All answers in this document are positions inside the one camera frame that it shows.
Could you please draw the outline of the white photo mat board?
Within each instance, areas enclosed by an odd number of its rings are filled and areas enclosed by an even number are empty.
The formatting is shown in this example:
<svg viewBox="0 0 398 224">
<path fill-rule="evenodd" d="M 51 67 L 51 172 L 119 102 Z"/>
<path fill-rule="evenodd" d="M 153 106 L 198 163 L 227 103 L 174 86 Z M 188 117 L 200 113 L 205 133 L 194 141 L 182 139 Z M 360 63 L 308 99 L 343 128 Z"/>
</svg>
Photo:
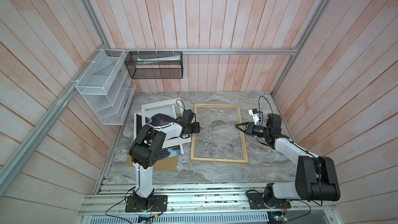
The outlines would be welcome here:
<svg viewBox="0 0 398 224">
<path fill-rule="evenodd" d="M 142 105 L 142 126 L 148 124 L 166 134 L 163 148 L 191 143 L 191 136 L 183 135 L 182 126 L 176 122 L 184 110 L 180 98 Z"/>
</svg>

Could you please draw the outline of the light wooden picture frame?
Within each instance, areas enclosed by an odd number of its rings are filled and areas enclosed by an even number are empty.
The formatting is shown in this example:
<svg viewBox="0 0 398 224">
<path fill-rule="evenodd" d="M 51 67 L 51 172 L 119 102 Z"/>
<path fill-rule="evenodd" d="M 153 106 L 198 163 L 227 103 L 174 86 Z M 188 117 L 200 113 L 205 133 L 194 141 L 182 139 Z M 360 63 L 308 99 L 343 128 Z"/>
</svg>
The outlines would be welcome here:
<svg viewBox="0 0 398 224">
<path fill-rule="evenodd" d="M 239 105 L 226 105 L 226 104 L 204 104 L 204 103 L 195 103 L 194 106 L 194 113 L 198 113 L 199 108 L 231 108 L 235 109 L 237 113 L 237 119 L 239 123 L 242 123 L 242 118 L 241 118 L 241 112 L 240 112 L 240 106 Z M 190 153 L 190 159 L 191 161 L 200 161 L 200 162 L 225 162 L 225 163 L 243 163 L 243 164 L 248 164 L 248 153 L 247 153 L 247 147 L 246 147 L 246 140 L 244 138 L 244 134 L 240 132 L 240 141 L 241 141 L 241 146 L 243 150 L 243 159 L 238 160 L 238 159 L 218 159 L 218 158 L 199 158 L 195 157 L 195 141 L 196 141 L 196 134 L 193 134 L 192 136 L 192 142 L 191 142 L 191 153 Z"/>
</svg>

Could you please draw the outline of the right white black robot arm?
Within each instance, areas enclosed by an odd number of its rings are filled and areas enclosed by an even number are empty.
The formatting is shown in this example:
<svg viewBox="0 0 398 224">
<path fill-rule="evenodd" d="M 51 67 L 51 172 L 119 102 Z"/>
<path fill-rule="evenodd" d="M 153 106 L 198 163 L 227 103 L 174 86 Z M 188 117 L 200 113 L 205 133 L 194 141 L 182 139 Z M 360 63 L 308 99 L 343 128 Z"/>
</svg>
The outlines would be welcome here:
<svg viewBox="0 0 398 224">
<path fill-rule="evenodd" d="M 311 153 L 273 127 L 254 122 L 236 124 L 242 133 L 264 139 L 264 145 L 286 156 L 296 165 L 295 180 L 287 183 L 269 183 L 262 195 L 263 204 L 276 208 L 289 200 L 333 201 L 341 198 L 334 161 Z"/>
</svg>

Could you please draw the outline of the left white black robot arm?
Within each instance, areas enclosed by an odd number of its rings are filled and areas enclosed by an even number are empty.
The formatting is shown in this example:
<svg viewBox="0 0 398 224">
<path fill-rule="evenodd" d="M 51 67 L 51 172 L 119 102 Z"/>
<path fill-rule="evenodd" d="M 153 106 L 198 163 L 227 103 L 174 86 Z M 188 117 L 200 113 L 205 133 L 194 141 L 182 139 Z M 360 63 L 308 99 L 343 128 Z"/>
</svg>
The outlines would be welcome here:
<svg viewBox="0 0 398 224">
<path fill-rule="evenodd" d="M 129 155 L 136 170 L 137 183 L 134 196 L 144 200 L 153 195 L 152 173 L 153 166 L 161 159 L 161 151 L 165 141 L 180 136 L 186 137 L 200 133 L 199 122 L 177 123 L 154 127 L 146 124 L 139 131 L 129 149 Z"/>
</svg>

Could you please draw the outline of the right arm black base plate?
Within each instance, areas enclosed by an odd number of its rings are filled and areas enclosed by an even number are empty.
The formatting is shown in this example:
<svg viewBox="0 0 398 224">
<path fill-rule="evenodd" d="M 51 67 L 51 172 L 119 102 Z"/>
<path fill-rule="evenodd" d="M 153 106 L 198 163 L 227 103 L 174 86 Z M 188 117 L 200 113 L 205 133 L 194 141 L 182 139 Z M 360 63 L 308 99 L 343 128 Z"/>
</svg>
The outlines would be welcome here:
<svg viewBox="0 0 398 224">
<path fill-rule="evenodd" d="M 246 193 L 248 202 L 251 209 L 289 209 L 291 203 L 286 199 L 272 198 L 266 193 L 260 193 L 257 191 L 250 191 Z"/>
</svg>

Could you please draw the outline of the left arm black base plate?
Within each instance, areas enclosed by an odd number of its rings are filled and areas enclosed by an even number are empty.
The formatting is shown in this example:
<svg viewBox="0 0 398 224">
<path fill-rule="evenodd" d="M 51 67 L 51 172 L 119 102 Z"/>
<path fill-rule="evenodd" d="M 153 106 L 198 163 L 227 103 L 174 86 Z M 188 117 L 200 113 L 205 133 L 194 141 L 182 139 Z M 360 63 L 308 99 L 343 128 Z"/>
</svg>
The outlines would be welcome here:
<svg viewBox="0 0 398 224">
<path fill-rule="evenodd" d="M 148 198 L 134 195 L 127 198 L 125 212 L 165 212 L 167 210 L 167 204 L 167 195 L 151 195 Z"/>
</svg>

